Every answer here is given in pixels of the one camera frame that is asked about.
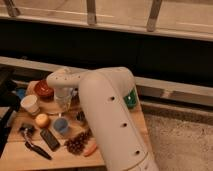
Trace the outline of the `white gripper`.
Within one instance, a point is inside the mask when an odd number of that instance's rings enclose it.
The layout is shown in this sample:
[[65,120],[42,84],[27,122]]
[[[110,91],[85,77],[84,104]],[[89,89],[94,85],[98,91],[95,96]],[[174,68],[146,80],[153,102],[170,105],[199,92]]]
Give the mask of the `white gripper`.
[[54,100],[60,107],[62,112],[67,112],[70,108],[72,100],[72,88],[55,88]]

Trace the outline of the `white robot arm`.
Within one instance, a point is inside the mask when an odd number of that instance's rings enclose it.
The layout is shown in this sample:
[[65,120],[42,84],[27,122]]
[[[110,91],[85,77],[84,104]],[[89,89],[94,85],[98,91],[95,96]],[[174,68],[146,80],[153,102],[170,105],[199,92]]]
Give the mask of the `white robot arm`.
[[124,100],[135,90],[128,68],[75,74],[61,68],[47,77],[47,84],[58,97],[65,88],[78,89],[81,108],[108,171],[159,171]]

